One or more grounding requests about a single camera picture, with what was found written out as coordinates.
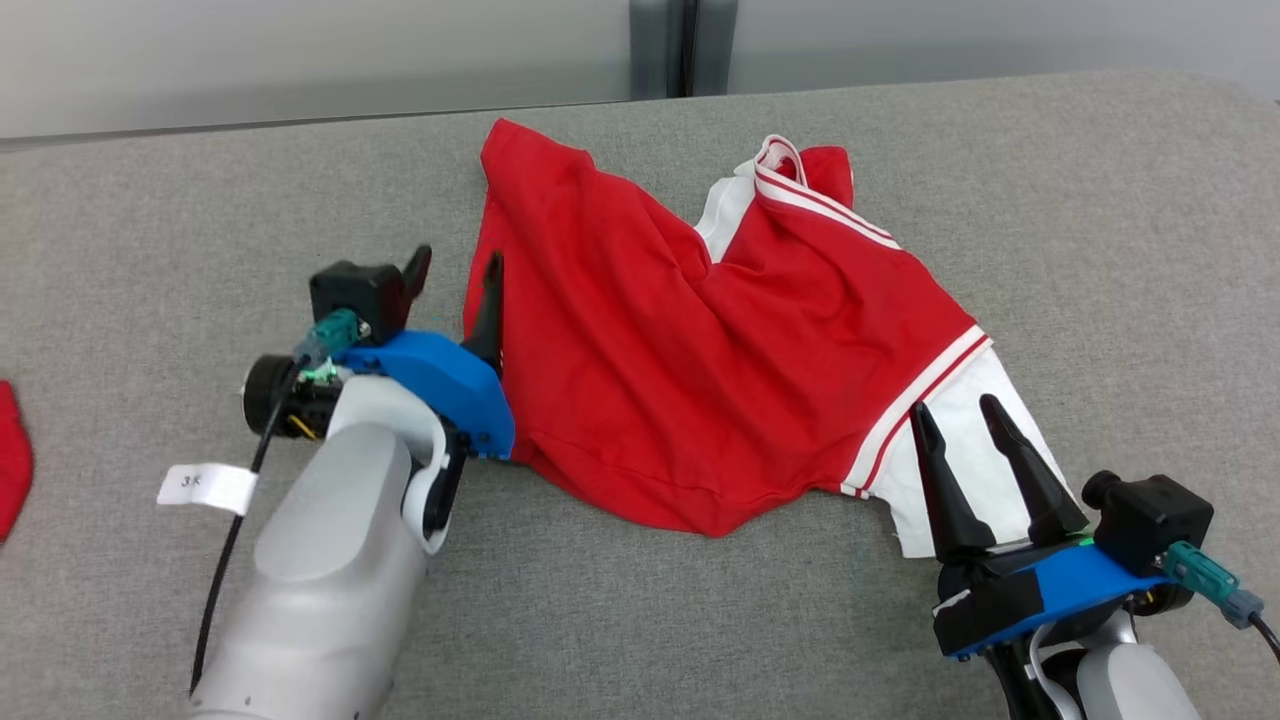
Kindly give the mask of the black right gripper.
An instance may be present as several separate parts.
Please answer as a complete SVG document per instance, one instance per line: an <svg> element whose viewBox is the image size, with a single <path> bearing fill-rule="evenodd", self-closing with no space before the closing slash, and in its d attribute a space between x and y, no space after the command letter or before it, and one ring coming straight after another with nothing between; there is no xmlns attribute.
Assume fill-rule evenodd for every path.
<svg viewBox="0 0 1280 720"><path fill-rule="evenodd" d="M1048 646L1092 648L1105 642L1105 625L1115 614L1146 618L1190 602L1189 591L1155 568L1133 574L1091 538L1065 541L1084 532L1089 519L1000 400L982 395L979 406L995 447L1012 470L1033 546L992 548L995 533L957 483L941 429L927 405L915 402L909 421L932 550L942 565L933 632L943 656L977 656L1027 639L1042 626Z"/></svg>

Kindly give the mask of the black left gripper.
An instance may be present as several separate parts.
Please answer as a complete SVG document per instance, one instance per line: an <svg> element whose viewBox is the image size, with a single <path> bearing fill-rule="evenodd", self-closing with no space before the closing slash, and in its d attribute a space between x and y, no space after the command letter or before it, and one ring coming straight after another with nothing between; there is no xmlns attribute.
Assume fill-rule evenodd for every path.
<svg viewBox="0 0 1280 720"><path fill-rule="evenodd" d="M403 300L412 304L422 292L433 259L429 243L419 245L404 264ZM462 347L503 377L506 260L494 252L481 274L481 296ZM332 363L314 365L301 356L264 355L250 368L243 384L243 414L256 436L319 442L326 437L344 377Z"/></svg>

